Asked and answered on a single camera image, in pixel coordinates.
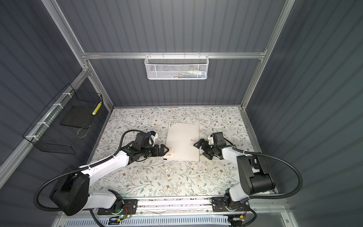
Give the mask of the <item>black clip folder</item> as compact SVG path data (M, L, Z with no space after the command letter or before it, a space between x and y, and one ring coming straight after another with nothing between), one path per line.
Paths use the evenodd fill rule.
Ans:
M199 161L199 149L194 144L199 141L199 125L171 122L168 127L164 155L166 160Z

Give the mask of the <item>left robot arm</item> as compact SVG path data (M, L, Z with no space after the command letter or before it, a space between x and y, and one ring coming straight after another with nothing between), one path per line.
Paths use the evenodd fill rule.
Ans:
M157 145L157 133L137 131L135 140L120 145L117 151L97 162L81 166L79 173L67 174L57 180L50 199L66 215L79 211L107 209L114 215L127 213L123 197L113 189L93 192L90 186L109 173L149 157L162 157L169 152L166 145Z

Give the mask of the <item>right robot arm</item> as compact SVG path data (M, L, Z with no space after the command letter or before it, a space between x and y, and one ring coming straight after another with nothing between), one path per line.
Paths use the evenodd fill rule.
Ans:
M247 202L242 201L243 199L275 189L276 184L271 178L265 158L238 151L222 132L211 134L207 140L200 139L193 146L202 149L202 155L209 160L216 157L237 165L239 183L226 190L222 201L217 201L216 198L211 199L217 209L225 207L229 211L235 211L247 205Z

